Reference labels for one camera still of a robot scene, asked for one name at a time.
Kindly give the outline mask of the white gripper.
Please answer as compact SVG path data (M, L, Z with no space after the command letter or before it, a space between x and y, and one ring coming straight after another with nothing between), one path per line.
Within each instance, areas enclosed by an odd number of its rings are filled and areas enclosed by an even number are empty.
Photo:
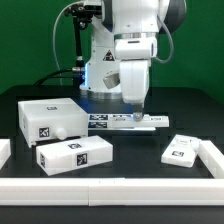
M125 103L133 106L133 118L143 119L143 105L149 89L149 61L121 61L119 65L120 86Z

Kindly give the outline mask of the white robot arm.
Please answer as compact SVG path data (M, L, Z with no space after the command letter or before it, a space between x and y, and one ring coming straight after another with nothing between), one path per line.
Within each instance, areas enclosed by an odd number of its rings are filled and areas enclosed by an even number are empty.
M183 23L186 0L82 0L81 6L93 18L81 89L96 96L120 95L140 121L157 36L170 35Z

